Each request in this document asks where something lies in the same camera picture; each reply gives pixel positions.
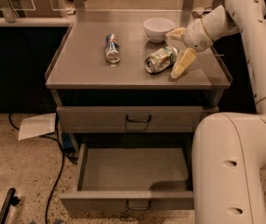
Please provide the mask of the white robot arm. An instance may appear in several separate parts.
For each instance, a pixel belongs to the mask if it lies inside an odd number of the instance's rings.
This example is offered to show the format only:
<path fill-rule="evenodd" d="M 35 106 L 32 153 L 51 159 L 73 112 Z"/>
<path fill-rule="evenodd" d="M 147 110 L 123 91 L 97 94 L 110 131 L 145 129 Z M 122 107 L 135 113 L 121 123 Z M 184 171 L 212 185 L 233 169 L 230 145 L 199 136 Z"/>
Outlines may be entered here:
<path fill-rule="evenodd" d="M 266 224 L 259 171 L 266 168 L 266 13 L 263 0 L 223 0 L 185 28 L 168 33 L 181 41 L 171 72 L 179 77 L 197 53 L 239 33 L 255 114 L 216 113 L 197 126 L 192 145 L 195 224 Z"/>

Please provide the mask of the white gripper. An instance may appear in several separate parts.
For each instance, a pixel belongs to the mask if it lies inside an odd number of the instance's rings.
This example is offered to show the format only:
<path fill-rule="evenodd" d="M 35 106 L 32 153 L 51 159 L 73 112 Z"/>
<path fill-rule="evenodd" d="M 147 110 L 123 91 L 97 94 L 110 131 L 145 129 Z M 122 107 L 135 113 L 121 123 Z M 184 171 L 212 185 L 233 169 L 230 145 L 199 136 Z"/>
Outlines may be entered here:
<path fill-rule="evenodd" d="M 166 34 L 167 39 L 184 42 L 188 47 L 178 52 L 171 78 L 179 78 L 195 61 L 197 52 L 209 49 L 221 37 L 234 35 L 238 32 L 237 25 L 224 6 L 218 6 L 202 18 L 195 19 L 187 28 L 181 27 L 168 32 Z"/>

